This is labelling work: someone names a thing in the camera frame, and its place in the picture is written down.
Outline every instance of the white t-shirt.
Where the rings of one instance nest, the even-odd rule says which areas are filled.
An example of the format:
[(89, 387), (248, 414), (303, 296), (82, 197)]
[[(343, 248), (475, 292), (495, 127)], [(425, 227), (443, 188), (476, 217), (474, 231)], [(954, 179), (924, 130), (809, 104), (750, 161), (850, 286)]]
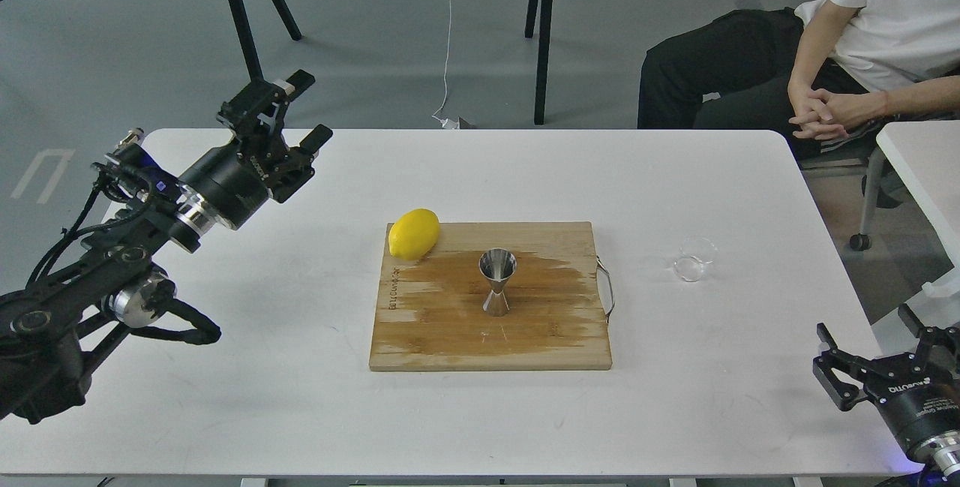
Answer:
[[(826, 0), (796, 8), (803, 25)], [(860, 12), (830, 58), (870, 91), (942, 77), (960, 66), (960, 0), (830, 0)]]

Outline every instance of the wooden cutting board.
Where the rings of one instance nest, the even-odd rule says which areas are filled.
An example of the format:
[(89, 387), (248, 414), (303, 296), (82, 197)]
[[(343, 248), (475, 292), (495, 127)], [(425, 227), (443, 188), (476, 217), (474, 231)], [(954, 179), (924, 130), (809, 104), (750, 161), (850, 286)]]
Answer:
[[(483, 312), (480, 255), (506, 248), (510, 313)], [(371, 371), (606, 370), (611, 367), (590, 223), (442, 223), (426, 257), (383, 265)]]

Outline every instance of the floor marking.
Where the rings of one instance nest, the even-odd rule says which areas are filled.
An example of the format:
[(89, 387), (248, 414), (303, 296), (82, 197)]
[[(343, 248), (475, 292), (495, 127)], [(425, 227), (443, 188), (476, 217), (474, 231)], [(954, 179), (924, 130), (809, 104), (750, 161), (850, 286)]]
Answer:
[(75, 151), (76, 149), (44, 149), (42, 152), (38, 152), (37, 156), (34, 157), (34, 161), (30, 163), (30, 166), (27, 166), (27, 171), (20, 177), (20, 182), (16, 184), (13, 193), (10, 194), (11, 199), (19, 199), (20, 196), (23, 195), (24, 190), (27, 190), (27, 185), (33, 180), (34, 175), (39, 168), (41, 168), (41, 163), (44, 162), (45, 158), (59, 158), (57, 168), (54, 169), (54, 173), (52, 173), (50, 179), (47, 180), (46, 187), (44, 187), (43, 192), (41, 192), (37, 198), (37, 203), (47, 203), (52, 193), (54, 193), (54, 189), (57, 188), (59, 180), (63, 177), (63, 173), (66, 172), (66, 167), (70, 164), (70, 159), (73, 158)]

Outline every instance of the white cable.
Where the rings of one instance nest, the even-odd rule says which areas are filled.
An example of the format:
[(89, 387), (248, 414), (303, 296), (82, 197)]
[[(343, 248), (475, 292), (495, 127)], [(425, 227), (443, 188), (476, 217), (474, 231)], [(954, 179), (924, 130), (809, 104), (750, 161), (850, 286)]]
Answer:
[(439, 104), (439, 108), (436, 109), (436, 112), (433, 113), (433, 119), (439, 121), (440, 125), (443, 125), (443, 120), (437, 117), (437, 114), (443, 110), (443, 107), (446, 106), (446, 98), (450, 96), (449, 87), (446, 85), (446, 69), (450, 64), (450, 39), (453, 36), (453, 0), (446, 0), (448, 5), (449, 15), (447, 18), (446, 26), (446, 59), (443, 60), (443, 102)]

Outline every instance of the white table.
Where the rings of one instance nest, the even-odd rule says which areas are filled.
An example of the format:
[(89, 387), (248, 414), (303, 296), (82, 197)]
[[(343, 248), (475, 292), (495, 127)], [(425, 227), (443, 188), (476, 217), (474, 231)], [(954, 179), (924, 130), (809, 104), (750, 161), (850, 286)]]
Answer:
[[(960, 121), (891, 122), (877, 144), (953, 262), (953, 269), (925, 283), (907, 304), (927, 326), (952, 326), (960, 320)], [(874, 333), (885, 354), (916, 344), (896, 310), (874, 323)]]
[[(226, 140), (175, 129), (146, 146), (179, 173)], [(442, 221), (592, 221), (616, 292), (613, 368), (369, 371), (385, 226), (419, 206)], [(705, 281), (668, 268), (689, 234), (720, 250)], [(919, 469), (872, 406), (837, 411), (813, 377), (816, 323), (851, 353), (878, 346), (769, 132), (336, 131), (288, 203), (157, 261), (223, 339), (128, 339), (85, 406), (0, 423), (0, 473), (375, 484)]]

